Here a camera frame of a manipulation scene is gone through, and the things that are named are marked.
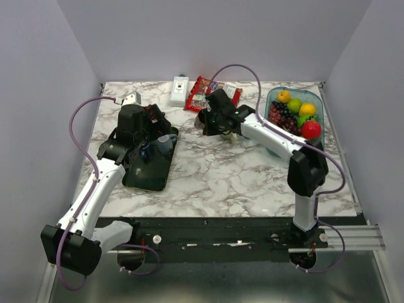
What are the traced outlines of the light green mug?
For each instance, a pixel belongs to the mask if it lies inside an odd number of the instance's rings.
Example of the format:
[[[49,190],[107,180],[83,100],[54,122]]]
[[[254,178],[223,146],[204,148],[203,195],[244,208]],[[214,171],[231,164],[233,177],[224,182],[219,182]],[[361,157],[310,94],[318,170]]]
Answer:
[[[237,135],[233,132],[222,133],[220,137],[225,141],[231,141],[231,142],[237,141]]]

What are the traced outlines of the brown striped mug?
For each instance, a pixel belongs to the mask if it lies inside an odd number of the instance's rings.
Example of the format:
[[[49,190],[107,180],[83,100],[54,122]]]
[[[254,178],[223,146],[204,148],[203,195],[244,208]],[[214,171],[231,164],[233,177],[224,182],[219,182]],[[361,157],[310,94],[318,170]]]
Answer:
[[[194,127],[196,129],[204,129],[205,124],[204,124],[204,117],[200,116],[199,114],[195,117],[194,120]]]

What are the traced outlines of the dark blue mug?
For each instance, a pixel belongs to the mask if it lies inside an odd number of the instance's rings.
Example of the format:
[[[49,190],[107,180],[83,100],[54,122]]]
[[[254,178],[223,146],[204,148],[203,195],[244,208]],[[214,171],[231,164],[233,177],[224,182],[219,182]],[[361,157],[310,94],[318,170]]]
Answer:
[[[142,161],[144,163],[149,162],[152,159],[153,156],[153,147],[151,144],[147,144],[147,145],[142,145],[139,148],[139,155],[140,158],[142,159]]]

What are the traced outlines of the grey blue mug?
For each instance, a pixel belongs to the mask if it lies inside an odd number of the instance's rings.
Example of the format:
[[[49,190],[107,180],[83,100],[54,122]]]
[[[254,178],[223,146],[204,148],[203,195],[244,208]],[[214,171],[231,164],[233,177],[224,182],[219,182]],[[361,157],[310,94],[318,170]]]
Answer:
[[[157,148],[161,155],[169,155],[173,149],[174,144],[177,141],[177,135],[173,134],[166,134],[157,139]]]

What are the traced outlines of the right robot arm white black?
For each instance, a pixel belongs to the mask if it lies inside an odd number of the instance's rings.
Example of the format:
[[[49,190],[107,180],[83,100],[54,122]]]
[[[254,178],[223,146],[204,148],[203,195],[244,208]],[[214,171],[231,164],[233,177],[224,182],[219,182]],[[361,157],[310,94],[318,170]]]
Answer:
[[[198,114],[205,136],[234,133],[258,142],[288,163],[287,183],[295,193],[295,228],[290,232],[290,239],[297,247],[307,246],[317,225],[315,194],[328,174],[321,140],[306,141],[265,123],[253,108],[236,107],[222,89],[207,95],[206,101],[207,108]]]

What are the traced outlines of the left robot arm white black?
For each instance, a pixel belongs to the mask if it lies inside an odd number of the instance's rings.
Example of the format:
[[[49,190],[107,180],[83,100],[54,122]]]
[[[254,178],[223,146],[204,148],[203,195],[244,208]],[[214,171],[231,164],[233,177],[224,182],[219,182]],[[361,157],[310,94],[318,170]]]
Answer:
[[[170,132],[171,123],[158,105],[121,107],[117,127],[91,161],[92,176],[58,223],[46,225],[41,232],[50,263],[88,276],[104,253],[118,246],[134,249],[140,244],[140,223],[135,219],[121,217],[104,228],[95,226],[110,194],[134,161],[145,156],[152,141]]]

